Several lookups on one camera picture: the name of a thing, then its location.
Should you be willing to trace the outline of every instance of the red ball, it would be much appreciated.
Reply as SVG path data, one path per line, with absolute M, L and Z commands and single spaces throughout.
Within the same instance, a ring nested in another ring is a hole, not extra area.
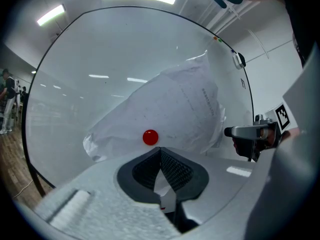
M 142 138 L 145 144 L 152 146 L 158 142 L 159 136 L 155 130 L 146 130 Z

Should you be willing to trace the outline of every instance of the white wall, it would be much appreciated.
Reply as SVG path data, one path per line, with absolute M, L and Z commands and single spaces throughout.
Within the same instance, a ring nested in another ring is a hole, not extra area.
M 247 29 L 256 34 L 269 58 Z M 235 21 L 220 34 L 236 52 L 243 54 L 247 62 L 245 69 L 255 114 L 264 114 L 284 102 L 283 94 L 302 72 L 292 36 L 284 5 L 272 0 L 261 2 L 243 15 L 242 21 Z M 297 127 L 290 110 L 288 115 L 291 120 L 289 128 Z
M 33 79 L 32 71 L 36 69 L 17 56 L 13 51 L 6 47 L 3 43 L 0 44 L 0 73 L 3 69 L 8 69 L 13 75 L 13 78 L 19 80 L 21 87 L 26 87 L 27 93 Z
M 10 50 L 34 68 L 38 67 L 45 53 L 45 50 L 43 52 L 38 51 L 23 32 L 18 30 L 14 34 L 6 36 L 3 41 Z

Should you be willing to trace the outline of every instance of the wooden floor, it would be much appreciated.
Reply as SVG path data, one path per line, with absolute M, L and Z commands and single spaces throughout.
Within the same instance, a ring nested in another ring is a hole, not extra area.
M 0 135 L 0 177 L 11 197 L 17 195 L 32 178 L 30 176 L 21 137 L 21 128 L 16 126 L 12 132 Z M 41 185 L 47 194 L 51 187 L 40 177 Z M 32 182 L 15 201 L 25 204 L 33 209 L 42 197 Z

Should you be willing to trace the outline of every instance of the black rim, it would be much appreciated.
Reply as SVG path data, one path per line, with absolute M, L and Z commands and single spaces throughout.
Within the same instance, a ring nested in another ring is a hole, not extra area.
M 155 11 L 160 11 L 160 12 L 164 12 L 164 13 L 167 13 L 167 14 L 171 14 L 171 15 L 175 15 L 175 16 L 178 16 L 180 18 L 183 18 L 189 22 L 192 22 L 196 25 L 198 25 L 199 27 L 205 29 L 206 31 L 208 31 L 209 33 L 211 33 L 212 35 L 216 36 L 217 38 L 220 38 L 217 34 L 213 33 L 212 31 L 210 31 L 209 29 L 205 28 L 204 26 L 200 25 L 199 23 L 189 19 L 189 18 L 186 18 L 184 16 L 181 16 L 179 14 L 176 14 L 176 13 L 173 13 L 173 12 L 170 12 L 170 11 L 166 11 L 166 10 L 161 10 L 161 9 L 157 9 L 157 8 L 151 8 L 151 7 L 144 7 L 144 6 L 133 6 L 133 5 L 124 5 L 124 6 L 112 6 L 112 7 L 105 7 L 105 8 L 99 8 L 99 9 L 94 9 L 94 10 L 89 10 L 89 11 L 86 11 L 82 14 L 80 14 L 77 18 L 75 18 L 67 27 L 65 27 L 65 29 L 57 36 L 57 38 L 52 42 L 52 44 L 49 46 L 49 48 L 46 50 L 45 54 L 43 55 L 37 69 L 36 69 L 36 72 L 38 72 L 41 64 L 42 64 L 42 61 L 44 60 L 44 58 L 46 57 L 47 53 L 49 52 L 49 50 L 51 49 L 52 45 L 57 41 L 57 39 L 71 26 L 72 23 L 74 23 L 76 20 L 78 20 L 81 16 L 85 15 L 85 14 L 88 14 L 88 13 L 92 13 L 92 12 L 95 12 L 95 11 L 100 11 L 100 10 L 105 10 L 105 9 L 113 9 L 113 8 L 142 8 L 142 9 L 150 9 L 150 10 L 155 10 Z M 234 50 L 231 48 L 230 45 L 228 45 L 225 41 L 222 40 L 222 42 L 227 45 L 231 50 Z M 246 77 L 246 81 L 248 83 L 248 86 L 249 86 L 249 91 L 250 91 L 250 97 L 251 97 L 251 106 L 252 106 L 252 123 L 254 122 L 254 119 L 255 119 L 255 113 L 254 113 L 254 102 L 252 100 L 252 93 L 251 93 L 251 88 L 250 88 L 250 83 L 249 83 L 249 79 L 248 79 L 248 76 L 247 76 L 247 72 L 246 72 L 246 69 L 243 68 L 244 70 L 244 73 L 245 73 L 245 77 Z M 34 80 L 35 80 L 35 77 L 36 77 L 37 74 L 34 74 L 33 76 L 33 79 L 31 81 L 31 85 L 30 85 L 30 88 L 29 88 L 29 94 L 31 93 L 31 89 L 32 89 L 32 85 L 34 83 Z M 36 168 L 33 167 L 33 165 L 30 163 L 30 158 L 29 158 L 29 153 L 28 153 L 28 147 L 27 147 L 27 138 L 26 138 L 26 118 L 27 118 L 27 106 L 28 106 L 28 98 L 29 98 L 29 95 L 27 96 L 27 101 L 23 104 L 23 111 L 22 111 L 22 125 L 21 125 L 21 134 L 22 134 L 22 143 L 23 143 L 23 150 L 24 150 L 24 156 L 25 156 L 25 160 L 27 161 L 27 165 L 28 165 L 28 168 L 29 168 L 29 171 L 30 171 L 30 174 L 31 174 L 31 177 L 34 181 L 34 183 L 36 184 L 36 182 L 38 182 L 38 184 L 40 185 L 43 193 L 44 193 L 44 190 L 39 182 L 39 179 L 37 176 L 35 176 L 36 179 L 33 178 L 33 174 L 37 173 L 47 184 L 49 184 L 49 186 L 51 186 L 52 188 L 54 188 L 55 186 L 52 185 L 45 177 L 43 177 Z

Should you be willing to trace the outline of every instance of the white ceiling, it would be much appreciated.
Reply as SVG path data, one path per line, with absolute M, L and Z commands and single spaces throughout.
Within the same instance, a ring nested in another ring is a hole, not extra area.
M 40 17 L 60 4 L 64 5 L 65 13 L 43 26 L 37 24 Z M 233 7 L 243 10 L 249 4 L 247 2 L 245 6 L 242 3 Z M 68 24 L 84 12 L 112 6 L 158 8 L 181 14 L 213 30 L 235 17 L 227 9 L 221 12 L 222 9 L 213 0 L 176 0 L 174 5 L 155 0 L 25 0 L 18 9 L 19 13 L 12 15 L 14 20 L 10 22 L 3 42 L 19 57 L 37 68 L 52 41 Z

